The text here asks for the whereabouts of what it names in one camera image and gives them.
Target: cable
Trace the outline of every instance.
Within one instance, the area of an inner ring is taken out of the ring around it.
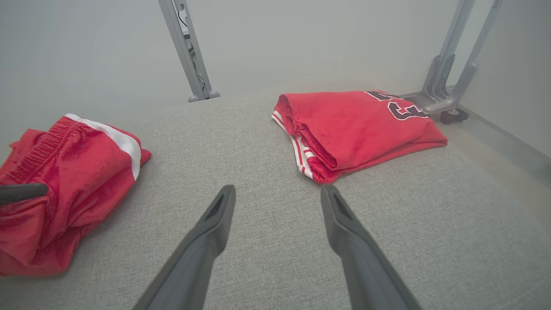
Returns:
[[[176,14],[178,14],[178,19],[182,22],[182,24],[187,27],[186,23],[184,23],[182,18],[180,17],[180,11],[177,11]]]

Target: elastic waistband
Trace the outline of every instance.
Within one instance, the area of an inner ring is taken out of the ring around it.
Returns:
[[[15,167],[6,174],[15,184],[28,183],[49,161],[57,156],[67,142],[71,132],[79,125],[68,117],[62,117],[50,130],[40,137],[32,148]]]

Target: red fabric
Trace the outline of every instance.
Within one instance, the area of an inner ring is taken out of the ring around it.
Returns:
[[[0,275],[59,273],[134,184],[131,157],[106,133],[65,116],[10,146],[0,184],[44,183],[48,194],[0,207]],[[150,156],[142,149],[141,164]]]
[[[315,154],[307,162],[318,183],[447,145],[432,119],[413,103],[381,91],[284,94],[275,110],[287,133]]]

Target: folded jersey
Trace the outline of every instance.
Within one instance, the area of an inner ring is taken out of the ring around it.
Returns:
[[[378,90],[283,94],[272,118],[290,136],[299,171],[318,183],[447,145],[412,102]]]

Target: floor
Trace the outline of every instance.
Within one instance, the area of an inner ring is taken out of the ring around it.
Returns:
[[[537,219],[551,237],[551,159],[491,128],[476,115],[440,130]]]

